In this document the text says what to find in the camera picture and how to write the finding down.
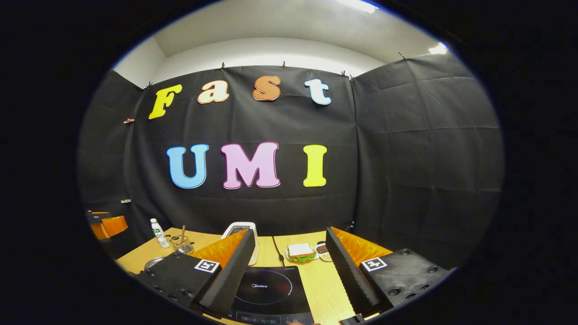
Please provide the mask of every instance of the plastic bottle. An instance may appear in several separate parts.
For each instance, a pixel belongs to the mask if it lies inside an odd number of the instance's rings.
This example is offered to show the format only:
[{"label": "plastic bottle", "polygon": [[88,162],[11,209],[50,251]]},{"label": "plastic bottle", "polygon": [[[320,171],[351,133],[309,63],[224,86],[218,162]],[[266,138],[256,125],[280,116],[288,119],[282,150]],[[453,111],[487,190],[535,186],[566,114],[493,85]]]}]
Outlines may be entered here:
[{"label": "plastic bottle", "polygon": [[166,240],[165,232],[162,230],[161,226],[158,224],[157,219],[150,219],[151,226],[153,227],[153,232],[157,236],[158,243],[161,244],[162,248],[170,247],[170,243]]}]

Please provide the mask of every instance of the metal plate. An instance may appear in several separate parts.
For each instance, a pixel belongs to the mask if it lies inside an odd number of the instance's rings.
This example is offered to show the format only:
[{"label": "metal plate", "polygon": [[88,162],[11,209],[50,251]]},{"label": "metal plate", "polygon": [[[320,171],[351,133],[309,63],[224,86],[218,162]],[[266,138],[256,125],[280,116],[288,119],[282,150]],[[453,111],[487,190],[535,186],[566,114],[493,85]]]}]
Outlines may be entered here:
[{"label": "metal plate", "polygon": [[154,264],[160,262],[164,257],[156,257],[153,258],[152,260],[148,261],[145,265],[144,265],[144,269],[148,269],[151,266],[153,266]]}]

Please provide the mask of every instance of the wooden table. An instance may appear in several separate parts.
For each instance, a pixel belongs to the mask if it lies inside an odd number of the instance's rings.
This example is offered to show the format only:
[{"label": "wooden table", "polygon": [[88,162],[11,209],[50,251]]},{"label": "wooden table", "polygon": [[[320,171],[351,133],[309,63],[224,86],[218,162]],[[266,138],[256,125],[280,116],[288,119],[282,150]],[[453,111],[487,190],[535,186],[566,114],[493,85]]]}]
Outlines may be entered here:
[{"label": "wooden table", "polygon": [[[180,233],[181,230],[176,228],[170,228],[165,231],[167,238],[180,235]],[[204,234],[194,231],[186,231],[185,235],[188,236],[191,242],[194,242],[193,248],[195,251],[221,239],[221,235]],[[258,239],[259,258],[257,259],[257,263],[252,265],[252,267],[283,266],[279,260],[275,244],[273,243],[273,237],[258,236]],[[325,231],[300,235],[275,236],[275,242],[281,254],[284,254],[288,245],[308,243],[315,246],[317,242],[324,240]],[[138,274],[143,270],[148,261],[155,257],[167,256],[172,252],[174,252],[172,248],[162,248],[157,239],[153,238],[119,258],[117,263],[126,271]],[[325,262],[320,258],[305,263],[294,263],[286,258],[284,261],[285,266],[297,265],[299,268],[305,294],[307,295],[307,301],[309,302],[311,313],[316,323],[320,323],[321,325],[338,325],[340,320],[355,315],[333,262]],[[224,324],[243,324],[226,318],[215,320]]]}]

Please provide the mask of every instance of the ceiling light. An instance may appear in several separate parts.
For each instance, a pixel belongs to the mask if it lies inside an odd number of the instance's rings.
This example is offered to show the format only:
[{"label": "ceiling light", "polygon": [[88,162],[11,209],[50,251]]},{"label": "ceiling light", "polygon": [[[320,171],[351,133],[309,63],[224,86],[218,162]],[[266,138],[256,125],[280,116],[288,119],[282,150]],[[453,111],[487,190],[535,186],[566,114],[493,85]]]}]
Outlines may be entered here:
[{"label": "ceiling light", "polygon": [[379,9],[379,7],[376,7],[374,5],[372,5],[371,3],[367,3],[365,1],[361,1],[361,0],[337,0],[345,5],[348,5],[350,7],[353,8],[357,8],[359,10],[363,10],[367,13],[372,13],[375,11],[375,9]]},{"label": "ceiling light", "polygon": [[436,47],[432,47],[428,50],[431,54],[446,54],[447,48],[444,44],[438,43]]}]

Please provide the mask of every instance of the yellow letter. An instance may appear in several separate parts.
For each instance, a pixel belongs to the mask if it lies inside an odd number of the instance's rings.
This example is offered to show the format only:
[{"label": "yellow letter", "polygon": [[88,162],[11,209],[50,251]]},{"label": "yellow letter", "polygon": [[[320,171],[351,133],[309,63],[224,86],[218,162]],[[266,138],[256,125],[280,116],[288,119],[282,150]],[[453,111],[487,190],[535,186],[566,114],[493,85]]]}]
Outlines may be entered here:
[{"label": "yellow letter", "polygon": [[224,102],[229,98],[227,94],[227,86],[229,84],[225,80],[215,80],[206,83],[201,89],[204,90],[197,97],[199,104],[208,104],[210,102]]},{"label": "yellow letter", "polygon": [[176,86],[157,91],[157,100],[154,102],[153,111],[149,115],[149,120],[163,116],[166,113],[165,105],[166,107],[169,107],[173,102],[175,93],[180,93],[182,89],[183,86],[178,84]]},{"label": "yellow letter", "polygon": [[327,180],[323,178],[323,155],[327,148],[320,145],[303,147],[307,154],[307,178],[303,181],[305,187],[323,186]]}]

